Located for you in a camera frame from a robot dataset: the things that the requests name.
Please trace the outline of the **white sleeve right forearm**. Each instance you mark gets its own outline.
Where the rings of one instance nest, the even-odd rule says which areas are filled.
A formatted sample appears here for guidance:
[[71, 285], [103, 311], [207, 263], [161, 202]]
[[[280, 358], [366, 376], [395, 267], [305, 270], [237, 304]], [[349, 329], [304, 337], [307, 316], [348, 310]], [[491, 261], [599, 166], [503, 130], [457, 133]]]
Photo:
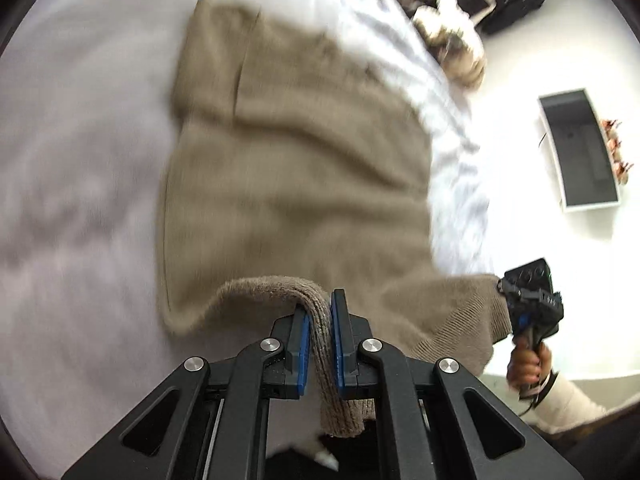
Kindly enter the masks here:
[[535, 426], [546, 434], [596, 429], [630, 413], [638, 404], [636, 393], [615, 408], [605, 408], [591, 400], [574, 382], [552, 372], [534, 406]]

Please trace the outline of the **person right hand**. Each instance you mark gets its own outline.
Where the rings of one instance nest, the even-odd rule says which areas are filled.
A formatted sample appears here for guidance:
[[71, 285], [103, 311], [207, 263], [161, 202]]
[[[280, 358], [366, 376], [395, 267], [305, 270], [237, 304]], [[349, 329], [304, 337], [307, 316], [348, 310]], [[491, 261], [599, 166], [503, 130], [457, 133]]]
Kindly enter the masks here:
[[551, 373], [552, 355], [541, 342], [533, 348], [524, 336], [514, 337], [514, 348], [506, 370], [506, 381], [513, 390], [543, 384]]

